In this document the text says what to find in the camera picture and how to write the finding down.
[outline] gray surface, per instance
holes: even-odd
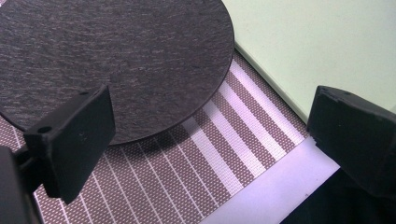
[[[188,118],[233,55],[220,0],[12,0],[0,30],[1,113],[26,129],[77,92],[109,84],[113,144]]]

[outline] black block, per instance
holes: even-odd
[[[23,136],[45,166],[50,197],[71,203],[115,134],[108,87],[82,92],[48,114]]]
[[[319,86],[307,129],[363,189],[395,197],[395,114],[350,92]]]

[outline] circular disc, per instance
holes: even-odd
[[[0,31],[1,113],[27,129],[78,92],[107,84],[113,145],[187,119],[233,57],[220,0],[8,0]]]

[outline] dark textured disc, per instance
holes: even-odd
[[[107,84],[132,142],[179,124],[224,79],[233,27],[220,0],[8,0],[0,7],[0,108],[27,129]]]

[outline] white stripe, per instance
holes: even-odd
[[[20,142],[20,139],[18,138],[17,130],[14,128],[14,126],[11,126],[11,127],[12,127],[12,131],[14,132],[15,139],[17,140],[18,148],[21,148],[21,142]]]
[[[268,116],[274,121],[280,130],[295,144],[300,144],[304,137],[289,122],[288,119],[279,111],[274,103],[262,92],[259,86],[235,61],[231,63],[230,71],[235,75],[239,82],[247,89],[251,96],[257,101]]]
[[[198,146],[205,159],[212,167],[224,187],[228,190],[231,196],[234,196],[239,190],[243,188],[241,182],[236,178],[233,171],[228,167],[215,147],[210,143],[205,133],[201,130],[194,118],[187,119],[182,123],[183,127],[189,133],[191,140]]]
[[[233,148],[233,151],[238,155],[239,159],[241,159],[253,174],[254,178],[261,175],[262,172],[265,171],[262,163],[250,151],[244,140],[242,140],[228,120],[224,118],[216,105],[212,101],[209,101],[204,106],[203,110],[210,117],[210,120],[212,120],[213,124],[218,128],[228,144]]]
[[[184,185],[183,181],[181,181],[180,176],[178,176],[175,168],[173,167],[172,163],[169,161],[168,157],[166,156],[166,154],[163,152],[163,149],[161,148],[160,144],[158,144],[157,139],[154,139],[155,142],[157,143],[157,146],[161,149],[161,153],[163,154],[163,156],[165,157],[166,161],[168,162],[169,166],[172,168],[172,171],[175,173],[178,182],[180,182],[181,186],[183,187],[183,189],[186,191],[187,195],[189,196],[190,200],[192,201],[192,204],[195,206],[196,210],[199,212],[199,214],[201,215],[202,218],[204,218],[205,216],[202,214],[201,210],[199,209],[198,205],[196,204],[195,200],[192,198],[192,196],[190,195],[189,191],[187,190],[186,186]]]
[[[93,224],[90,211],[88,211],[88,207],[87,207],[87,204],[85,204],[84,198],[82,197],[82,193],[79,194],[79,198],[81,199],[82,206],[84,206],[84,209],[85,209],[85,211],[87,212],[88,219],[89,219],[90,222]]]
[[[39,219],[41,219],[41,221],[43,223],[46,223],[46,221],[44,220],[43,212],[41,211],[40,201],[38,200],[38,197],[37,197],[37,191],[35,191],[33,193],[33,195],[35,196],[35,201],[37,202],[38,212],[40,213],[40,218]]]
[[[180,150],[181,154],[183,154],[184,159],[186,159],[187,163],[189,164],[189,166],[191,167],[191,169],[194,171],[195,175],[197,176],[198,180],[201,182],[202,186],[204,187],[204,189],[206,190],[206,192],[209,194],[209,197],[212,199],[213,203],[215,203],[216,207],[219,207],[219,203],[216,202],[215,197],[213,197],[213,194],[210,192],[209,188],[206,186],[204,180],[198,175],[198,172],[195,170],[195,168],[192,166],[191,161],[189,160],[189,158],[187,157],[186,153],[184,153],[183,149],[181,148],[181,146],[178,144],[178,142],[176,141],[175,137],[169,132],[169,134],[171,135],[172,139],[174,140],[175,143],[177,143],[177,147]]]
[[[115,219],[114,216],[113,216],[113,213],[111,213],[110,207],[108,206],[108,203],[107,203],[106,198],[105,198],[105,194],[103,194],[102,189],[101,189],[100,186],[99,186],[99,182],[98,182],[98,180],[96,179],[96,176],[95,176],[95,174],[94,174],[93,172],[92,172],[92,177],[93,177],[93,180],[95,180],[96,186],[99,188],[99,193],[100,193],[100,195],[102,195],[102,198],[103,198],[103,201],[105,202],[107,211],[108,211],[108,213],[110,214],[111,219],[113,219],[113,223],[117,223],[117,222],[116,222],[116,219]]]
[[[139,220],[137,219],[136,214],[134,213],[134,209],[132,208],[131,203],[130,203],[129,200],[128,200],[128,197],[126,197],[125,191],[123,190],[123,188],[122,188],[122,186],[121,186],[121,184],[120,184],[120,181],[119,181],[119,179],[117,178],[116,173],[114,172],[113,167],[112,167],[111,164],[110,164],[110,161],[109,161],[108,158],[107,158],[106,153],[103,154],[103,157],[105,158],[105,160],[106,160],[106,162],[107,162],[107,164],[108,164],[108,167],[110,168],[111,174],[113,174],[113,175],[114,175],[114,178],[116,179],[117,185],[119,186],[119,189],[121,190],[122,196],[124,197],[126,203],[128,204],[129,209],[130,209],[131,212],[132,212],[132,215],[134,216],[134,220],[136,220],[137,223],[140,223]]]
[[[246,123],[260,143],[268,150],[276,161],[286,155],[285,150],[277,143],[277,141],[269,134],[260,122],[254,117],[248,107],[231,89],[227,82],[219,88],[219,92],[224,96],[230,106],[235,110],[236,114]]]
[[[155,172],[154,167],[151,165],[151,162],[149,161],[149,158],[146,156],[146,153],[143,151],[143,148],[140,146],[140,144],[137,144],[140,148],[140,151],[143,153],[143,156],[146,159],[146,162],[148,163],[148,166],[151,168],[152,173],[154,173],[155,177],[157,177],[158,182],[160,183],[161,187],[163,188],[163,192],[165,192],[166,197],[168,197],[169,201],[171,202],[171,204],[173,205],[174,209],[176,210],[178,217],[180,217],[181,221],[183,223],[186,223],[186,221],[184,221],[183,217],[181,216],[181,214],[178,212],[178,209],[176,208],[176,205],[174,204],[171,196],[168,193],[168,190],[166,190],[165,186],[163,185],[163,182],[161,181],[160,177],[157,175],[157,172]]]
[[[154,211],[155,216],[158,218],[158,220],[160,221],[160,223],[163,223],[163,222],[161,221],[160,216],[158,215],[157,211],[155,210],[154,205],[152,204],[151,200],[149,199],[149,196],[148,196],[148,194],[146,193],[146,190],[145,190],[145,188],[143,187],[142,182],[140,182],[139,177],[137,177],[137,173],[134,171],[134,168],[132,167],[131,162],[128,160],[128,157],[126,156],[126,154],[125,154],[123,148],[121,148],[120,150],[121,150],[123,156],[125,157],[126,161],[128,162],[129,168],[131,168],[131,171],[132,171],[132,173],[134,174],[134,177],[136,178],[137,183],[139,184],[140,188],[142,189],[143,193],[145,194],[146,199],[148,200],[149,205],[151,206],[152,210]]]
[[[64,210],[64,204],[62,203],[61,199],[58,199],[59,204],[61,205],[62,213],[64,213],[64,219],[66,220],[67,224],[70,224],[69,218],[67,217],[66,210]]]

